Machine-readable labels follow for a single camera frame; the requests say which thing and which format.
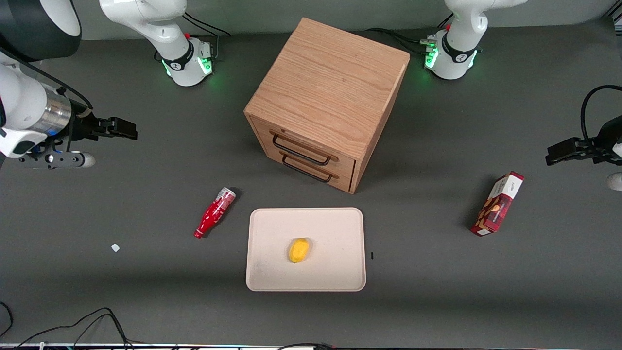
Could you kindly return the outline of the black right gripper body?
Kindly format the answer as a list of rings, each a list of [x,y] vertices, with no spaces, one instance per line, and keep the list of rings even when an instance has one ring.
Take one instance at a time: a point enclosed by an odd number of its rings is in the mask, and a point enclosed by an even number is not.
[[[71,142],[90,140],[98,141],[99,136],[95,134],[99,127],[98,118],[85,105],[75,100],[70,100],[72,118],[69,124],[69,139]]]

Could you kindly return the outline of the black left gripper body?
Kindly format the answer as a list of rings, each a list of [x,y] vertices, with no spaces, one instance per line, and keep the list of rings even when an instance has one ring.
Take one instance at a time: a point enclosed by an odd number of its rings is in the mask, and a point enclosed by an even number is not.
[[[620,164],[622,158],[614,151],[614,146],[621,144],[622,116],[605,122],[595,137],[590,138],[593,146],[601,151],[602,156],[611,164]]]

